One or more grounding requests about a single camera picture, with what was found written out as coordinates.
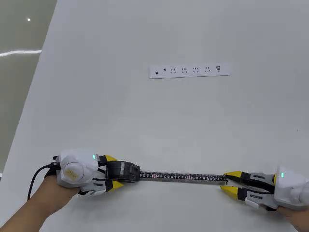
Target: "white table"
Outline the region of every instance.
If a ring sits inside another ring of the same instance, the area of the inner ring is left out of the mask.
[[[0,223],[66,148],[145,170],[283,164],[309,175],[308,10],[305,0],[59,0],[0,182]],[[233,75],[148,79],[151,64],[216,61]],[[42,229],[100,230],[293,231],[218,186],[154,182],[76,197]]]

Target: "power strip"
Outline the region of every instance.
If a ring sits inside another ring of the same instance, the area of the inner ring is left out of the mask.
[[[229,76],[231,68],[226,63],[209,63],[196,65],[151,65],[150,79],[177,77]]]

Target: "yellow fingertip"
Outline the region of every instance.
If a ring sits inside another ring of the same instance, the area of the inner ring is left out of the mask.
[[[242,171],[235,171],[235,172],[229,172],[229,173],[224,173],[224,175],[231,175],[240,178],[242,174]]]
[[[277,173],[274,176],[274,185],[276,185],[276,180],[277,180]]]
[[[220,186],[220,188],[230,197],[237,200],[238,199],[238,187],[234,186]]]
[[[107,162],[110,162],[110,161],[117,161],[117,159],[115,159],[115,158],[112,157],[112,156],[105,155],[105,157],[106,157]]]
[[[120,183],[120,182],[118,182],[118,181],[113,180],[113,181],[112,181],[112,189],[111,189],[111,190],[118,189],[118,188],[120,188],[120,187],[122,187],[122,186],[123,186],[123,184],[122,184],[122,183]]]

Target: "floor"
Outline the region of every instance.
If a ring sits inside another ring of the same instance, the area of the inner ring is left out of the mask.
[[[0,179],[55,6],[0,1]]]

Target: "human hand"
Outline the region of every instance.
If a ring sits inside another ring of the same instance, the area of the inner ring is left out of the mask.
[[[48,176],[30,198],[30,201],[40,207],[48,217],[64,207],[78,191],[79,188],[62,187],[57,184],[56,176]]]
[[[279,213],[297,229],[299,232],[309,232],[309,209],[304,211],[294,211],[291,209],[279,207]]]

